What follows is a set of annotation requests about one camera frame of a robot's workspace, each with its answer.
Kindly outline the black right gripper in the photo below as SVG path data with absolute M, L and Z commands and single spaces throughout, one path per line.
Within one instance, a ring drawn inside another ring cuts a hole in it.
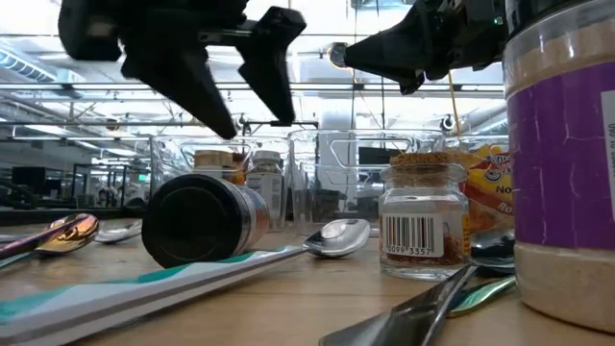
M 505 39 L 504 0 L 417 0 L 398 24 L 348 46 L 344 62 L 409 95 L 425 79 L 499 62 Z

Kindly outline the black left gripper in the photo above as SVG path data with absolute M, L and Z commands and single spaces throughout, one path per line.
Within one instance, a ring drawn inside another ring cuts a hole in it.
M 66 54 L 77 61 L 115 62 L 125 45 L 121 72 L 181 106 L 217 135 L 231 139 L 236 129 L 197 44 L 203 28 L 231 29 L 246 20 L 249 0 L 61 0 L 58 30 Z M 287 73 L 290 43 L 306 28 L 303 15 L 270 7 L 238 47 L 238 72 L 282 123 L 295 111 Z

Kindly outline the tan lid spice jar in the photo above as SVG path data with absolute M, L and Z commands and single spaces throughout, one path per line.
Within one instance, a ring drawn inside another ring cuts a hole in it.
M 225 151 L 198 150 L 194 153 L 192 172 L 230 181 L 234 174 L 233 155 Z

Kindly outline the small glass jar cork lid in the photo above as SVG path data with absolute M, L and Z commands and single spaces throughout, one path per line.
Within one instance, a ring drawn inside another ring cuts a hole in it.
M 439 281 L 467 264 L 466 169 L 448 153 L 401 154 L 381 172 L 380 269 L 400 278 Z

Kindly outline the orange label black lid jar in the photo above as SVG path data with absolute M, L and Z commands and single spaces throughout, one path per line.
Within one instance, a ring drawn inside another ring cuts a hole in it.
M 142 220 L 142 243 L 164 268 L 229 259 L 270 228 L 263 198 L 245 185 L 186 174 L 162 184 Z

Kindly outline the purple label spice jar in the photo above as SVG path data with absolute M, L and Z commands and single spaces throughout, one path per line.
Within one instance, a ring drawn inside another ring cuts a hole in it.
M 615 0 L 505 0 L 517 283 L 615 334 Z

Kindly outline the black monitor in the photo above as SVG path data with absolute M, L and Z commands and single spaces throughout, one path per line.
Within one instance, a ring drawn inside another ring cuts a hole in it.
M 392 158 L 403 153 L 404 151 L 398 149 L 359 147 L 358 164 L 360 166 L 387 165 Z

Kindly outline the plain silver spoon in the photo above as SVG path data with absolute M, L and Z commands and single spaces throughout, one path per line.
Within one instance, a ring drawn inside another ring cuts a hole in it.
M 515 276 L 514 231 L 471 237 L 471 263 L 450 278 L 379 315 L 319 339 L 318 346 L 432 346 L 464 289 Z

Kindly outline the ceiling light rail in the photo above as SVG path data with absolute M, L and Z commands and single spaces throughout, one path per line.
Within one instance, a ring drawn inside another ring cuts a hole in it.
M 339 90 L 385 90 L 400 91 L 400 87 L 394 84 L 315 84 L 315 83 L 291 83 L 289 85 L 293 91 L 339 91 Z M 149 90 L 150 87 L 144 84 L 0 84 L 0 90 Z M 501 85 L 464 85 L 454 84 L 455 91 L 485 91 L 502 92 L 504 87 Z

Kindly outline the black overhead bracket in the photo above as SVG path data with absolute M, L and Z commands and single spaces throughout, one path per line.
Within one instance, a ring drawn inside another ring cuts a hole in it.
M 292 127 L 292 126 L 299 126 L 302 129 L 305 126 L 311 126 L 315 129 L 319 128 L 319 123 L 318 121 L 292 121 L 292 122 L 283 122 L 280 120 L 270 120 L 270 121 L 250 121 L 251 122 L 251 128 L 252 126 L 270 126 L 270 127 Z

